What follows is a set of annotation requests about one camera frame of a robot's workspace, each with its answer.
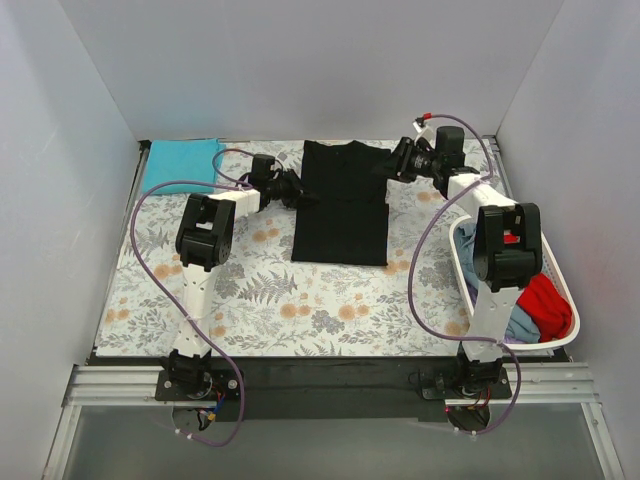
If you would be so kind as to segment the black t shirt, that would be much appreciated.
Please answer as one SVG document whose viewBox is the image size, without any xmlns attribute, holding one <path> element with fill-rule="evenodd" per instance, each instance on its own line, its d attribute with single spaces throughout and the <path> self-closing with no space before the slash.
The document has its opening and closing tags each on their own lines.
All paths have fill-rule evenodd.
<svg viewBox="0 0 640 480">
<path fill-rule="evenodd" d="M 387 180 L 374 167 L 390 154 L 359 141 L 304 142 L 301 180 L 318 202 L 297 210 L 292 261 L 387 264 Z"/>
</svg>

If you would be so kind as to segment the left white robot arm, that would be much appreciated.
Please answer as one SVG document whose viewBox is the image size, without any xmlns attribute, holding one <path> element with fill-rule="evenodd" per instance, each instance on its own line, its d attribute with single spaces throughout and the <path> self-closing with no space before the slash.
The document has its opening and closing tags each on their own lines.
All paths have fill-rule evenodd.
<svg viewBox="0 0 640 480">
<path fill-rule="evenodd" d="M 319 197 L 307 189 L 292 169 L 275 157 L 257 154 L 251 169 L 221 193 L 189 196 L 176 238 L 182 264 L 181 305 L 186 319 L 179 326 L 165 366 L 166 384 L 189 399 L 209 397 L 215 385 L 209 362 L 212 346 L 205 339 L 213 287 L 228 260 L 234 225 L 280 201 L 289 209 L 311 207 Z"/>
</svg>

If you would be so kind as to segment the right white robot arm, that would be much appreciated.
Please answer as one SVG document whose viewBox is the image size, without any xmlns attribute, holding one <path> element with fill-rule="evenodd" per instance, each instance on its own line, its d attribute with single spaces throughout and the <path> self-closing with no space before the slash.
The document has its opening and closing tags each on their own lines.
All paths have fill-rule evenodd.
<svg viewBox="0 0 640 480">
<path fill-rule="evenodd" d="M 402 183 L 432 180 L 449 204 L 457 204 L 475 222 L 473 270 L 478 278 L 476 303 L 467 334 L 458 338 L 453 388 L 475 397 L 499 383 L 504 337 L 512 310 L 542 269 L 539 208 L 517 203 L 497 192 L 490 175 L 465 164 L 465 129 L 442 126 L 434 140 L 403 137 L 376 174 Z"/>
</svg>

